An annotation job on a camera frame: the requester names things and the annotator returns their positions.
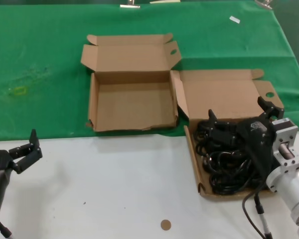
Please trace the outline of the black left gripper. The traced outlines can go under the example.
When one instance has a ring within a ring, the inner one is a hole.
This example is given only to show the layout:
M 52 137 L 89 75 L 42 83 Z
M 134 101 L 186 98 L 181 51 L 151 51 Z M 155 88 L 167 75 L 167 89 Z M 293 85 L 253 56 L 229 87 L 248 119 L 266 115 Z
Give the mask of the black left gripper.
M 17 174 L 21 174 L 42 157 L 36 130 L 32 129 L 28 144 L 9 151 L 0 150 L 0 171 L 14 170 Z

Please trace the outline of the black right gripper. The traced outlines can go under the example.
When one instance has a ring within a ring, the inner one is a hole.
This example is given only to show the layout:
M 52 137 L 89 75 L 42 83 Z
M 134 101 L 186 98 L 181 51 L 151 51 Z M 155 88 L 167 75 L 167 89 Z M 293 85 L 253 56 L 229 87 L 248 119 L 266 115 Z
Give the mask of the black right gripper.
M 284 109 L 271 101 L 258 97 L 257 103 L 263 112 L 258 117 L 244 119 L 238 123 L 218 120 L 212 109 L 208 110 L 209 137 L 215 142 L 237 146 L 249 156 L 261 178 L 269 175 L 273 161 L 273 133 L 270 123 L 284 116 Z

